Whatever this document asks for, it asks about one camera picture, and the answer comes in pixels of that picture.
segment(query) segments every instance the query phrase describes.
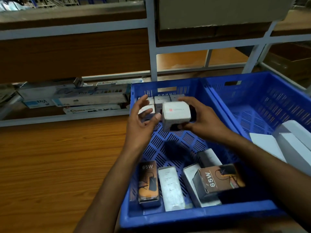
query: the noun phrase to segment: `white box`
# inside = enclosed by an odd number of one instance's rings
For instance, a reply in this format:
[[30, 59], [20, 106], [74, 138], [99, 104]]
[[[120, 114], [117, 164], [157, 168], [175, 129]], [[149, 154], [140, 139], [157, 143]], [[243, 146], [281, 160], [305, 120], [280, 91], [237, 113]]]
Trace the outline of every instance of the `white box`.
[[158, 168], [158, 175], [165, 211], [185, 209], [186, 204], [176, 168], [174, 166]]
[[155, 112], [162, 114], [162, 104], [170, 101], [169, 96], [155, 96]]
[[24, 100], [35, 101], [41, 98], [52, 98], [59, 89], [63, 89], [64, 92], [66, 90], [71, 91], [72, 88], [81, 87], [82, 85], [82, 78], [68, 78], [40, 83], [25, 83], [17, 91]]
[[197, 155], [200, 157], [200, 163], [202, 167], [213, 167], [222, 165], [219, 158], [212, 149], [199, 151], [197, 152]]
[[82, 87], [68, 94], [56, 93], [53, 101], [58, 107], [123, 103], [127, 102], [124, 94], [129, 88], [127, 85], [115, 84]]
[[272, 154], [274, 157], [286, 162], [286, 159], [279, 148], [279, 145], [276, 139], [272, 135], [264, 135], [264, 134], [257, 134], [257, 133], [250, 133], [249, 134], [252, 142], [259, 146], [261, 149], [265, 150], [269, 154]]
[[183, 172], [181, 174], [181, 177], [185, 183], [185, 186], [189, 192], [189, 195], [192, 199], [192, 202], [194, 204], [194, 206], [196, 208], [204, 208], [204, 207], [208, 207], [208, 206], [214, 206], [214, 205], [219, 205], [221, 204], [221, 201], [219, 200], [219, 198], [217, 196], [212, 196], [212, 198], [208, 201], [208, 202], [201, 202], [197, 192], [196, 192], [196, 188], [194, 186], [193, 183], [193, 178], [194, 175], [196, 174], [196, 172], [198, 171], [198, 169], [200, 169], [200, 165], [198, 163], [190, 165], [188, 167], [185, 167], [183, 169]]
[[150, 120], [156, 114], [155, 113], [155, 106], [154, 105], [146, 105], [139, 110], [138, 114], [141, 114], [142, 112], [144, 112], [145, 110], [150, 109], [150, 108], [152, 109], [152, 112], [150, 114], [148, 114], [146, 117], [142, 118], [142, 120], [141, 120], [142, 123]]
[[178, 124], [191, 120], [189, 105], [184, 101], [166, 102], [162, 110], [164, 132], [179, 131]]
[[101, 105], [82, 105], [82, 106], [68, 106], [64, 107], [65, 114], [79, 114], [79, 113], [88, 113], [88, 112], [98, 112], [106, 110], [118, 110], [121, 109], [119, 104], [108, 103]]
[[171, 98], [171, 101], [178, 101], [179, 97], [184, 97], [185, 94], [176, 94], [176, 95], [169, 95], [169, 97]]
[[24, 100], [23, 103], [29, 108], [41, 108], [55, 105], [51, 98], [37, 99], [37, 100]]
[[293, 133], [309, 150], [311, 150], [311, 133], [295, 120], [282, 123], [272, 135], [277, 139], [279, 133]]
[[311, 176], [311, 151], [292, 133], [280, 133], [276, 140], [287, 163]]
[[147, 100], [149, 101], [149, 105], [154, 105], [155, 104], [155, 100], [153, 97], [148, 97]]

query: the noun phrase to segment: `blue plastic basket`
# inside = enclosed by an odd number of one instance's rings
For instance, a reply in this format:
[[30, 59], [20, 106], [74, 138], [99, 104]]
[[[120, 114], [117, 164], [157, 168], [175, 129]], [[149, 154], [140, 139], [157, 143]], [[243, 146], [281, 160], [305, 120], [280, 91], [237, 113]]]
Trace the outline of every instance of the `blue plastic basket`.
[[270, 135], [280, 124], [296, 120], [311, 132], [311, 99], [270, 72], [204, 78], [236, 129]]
[[[149, 96], [185, 94], [193, 96], [203, 104], [211, 106], [222, 122], [234, 132], [238, 132], [225, 112], [221, 109], [218, 101], [213, 97], [207, 84], [202, 79], [180, 79], [150, 83], [132, 84], [131, 88], [131, 108], [138, 97], [148, 94]], [[173, 142], [179, 148], [187, 150], [187, 155], [175, 154], [172, 156], [167, 153], [167, 144]], [[229, 152], [222, 145], [204, 141], [189, 131], [179, 131], [174, 133], [165, 133], [162, 124], [158, 124], [158, 130], [152, 134], [151, 141], [143, 153], [143, 160], [156, 160], [158, 168], [163, 166], [175, 166], [179, 175], [179, 181], [184, 195], [185, 203], [192, 203], [188, 191], [181, 179], [182, 169], [198, 161], [196, 153], [207, 148], [212, 148], [223, 164], [237, 162], [238, 158]], [[161, 197], [161, 206], [158, 208], [143, 209], [138, 203], [138, 172], [134, 173], [129, 189], [126, 193], [121, 208], [120, 226], [122, 228], [141, 227], [152, 224], [171, 223], [184, 220], [204, 219], [214, 222], [215, 218], [224, 216], [261, 216], [272, 210], [277, 210], [276, 205], [269, 199], [269, 196], [263, 192], [259, 182], [254, 181], [251, 170], [245, 169], [251, 182], [247, 187], [239, 188], [237, 191], [230, 192], [229, 196], [221, 196], [223, 204], [206, 208], [190, 208], [185, 210], [165, 212], [163, 200]]]

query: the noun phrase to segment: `blue crate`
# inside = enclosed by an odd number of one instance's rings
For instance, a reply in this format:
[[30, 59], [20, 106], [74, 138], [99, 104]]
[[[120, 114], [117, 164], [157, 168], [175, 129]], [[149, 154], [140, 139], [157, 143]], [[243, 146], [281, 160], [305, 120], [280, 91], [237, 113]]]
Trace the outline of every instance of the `blue crate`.
[[[238, 132], [225, 112], [221, 109], [218, 101], [213, 97], [204, 80], [199, 78], [180, 79], [150, 83], [132, 84], [131, 88], [131, 108], [138, 97], [148, 94], [148, 96], [185, 94], [193, 96], [203, 104], [212, 107], [221, 121], [232, 131]], [[167, 154], [171, 144], [178, 146], [171, 149], [178, 154]], [[196, 153], [207, 148], [212, 148], [223, 164], [239, 161], [237, 156], [229, 152], [222, 145], [204, 141], [189, 131], [163, 132], [162, 124], [158, 124], [158, 130], [152, 134], [151, 141], [143, 153], [142, 161], [156, 160], [157, 166], [175, 166], [186, 205], [192, 203], [189, 193], [181, 179], [182, 169], [198, 161]], [[182, 150], [187, 150], [186, 155], [182, 155]], [[255, 182], [250, 170], [245, 169], [250, 176], [250, 183]], [[256, 183], [247, 187], [230, 192], [229, 196], [221, 196], [223, 204], [206, 208], [190, 208], [185, 210], [165, 212], [159, 185], [161, 206], [158, 208], [143, 209], [138, 203], [138, 170], [135, 171], [129, 189], [126, 193], [121, 207], [120, 226], [122, 228], [134, 228], [152, 224], [171, 223], [184, 220], [199, 220], [215, 222], [215, 218], [225, 216], [237, 216], [247, 214], [248, 216], [261, 216], [278, 210], [269, 196], [263, 192], [261, 185]]]
[[311, 99], [270, 72], [204, 78], [240, 134], [271, 135], [296, 120], [311, 132]]

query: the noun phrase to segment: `hand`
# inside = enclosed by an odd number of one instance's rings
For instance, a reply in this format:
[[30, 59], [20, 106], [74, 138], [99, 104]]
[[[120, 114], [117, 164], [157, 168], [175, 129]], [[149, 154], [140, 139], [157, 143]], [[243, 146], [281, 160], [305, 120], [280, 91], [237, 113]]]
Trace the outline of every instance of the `hand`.
[[178, 100], [185, 101], [196, 110], [196, 122], [180, 124], [179, 129], [189, 130], [202, 139], [219, 143], [223, 143], [230, 136], [232, 131], [220, 121], [211, 107], [202, 104], [194, 97], [181, 97]]
[[127, 121], [126, 137], [123, 147], [124, 152], [130, 152], [138, 156], [142, 155], [150, 142], [154, 127], [161, 120], [161, 114], [157, 113], [151, 120], [141, 122], [142, 118], [152, 112], [150, 108], [138, 115], [142, 107], [149, 105], [147, 98], [148, 95], [142, 96], [131, 110], [130, 117]]

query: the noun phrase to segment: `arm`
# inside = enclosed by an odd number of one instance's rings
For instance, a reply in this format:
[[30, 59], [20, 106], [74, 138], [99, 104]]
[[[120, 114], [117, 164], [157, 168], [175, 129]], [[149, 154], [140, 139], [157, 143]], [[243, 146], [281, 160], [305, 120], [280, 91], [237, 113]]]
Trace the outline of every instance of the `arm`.
[[179, 129], [190, 130], [205, 140], [221, 143], [235, 151], [266, 180], [270, 190], [290, 212], [306, 227], [311, 227], [311, 177], [228, 129], [211, 107], [193, 97], [179, 100], [192, 105], [197, 116], [195, 123], [182, 124]]
[[149, 104], [149, 101], [146, 100], [147, 97], [145, 95], [135, 103], [127, 122], [122, 152], [107, 174], [93, 202], [76, 226], [75, 233], [114, 231], [130, 178], [150, 142], [154, 126], [161, 119], [161, 114], [156, 114], [150, 121], [141, 123], [141, 118], [152, 112], [152, 109], [148, 109], [138, 116], [138, 111]]

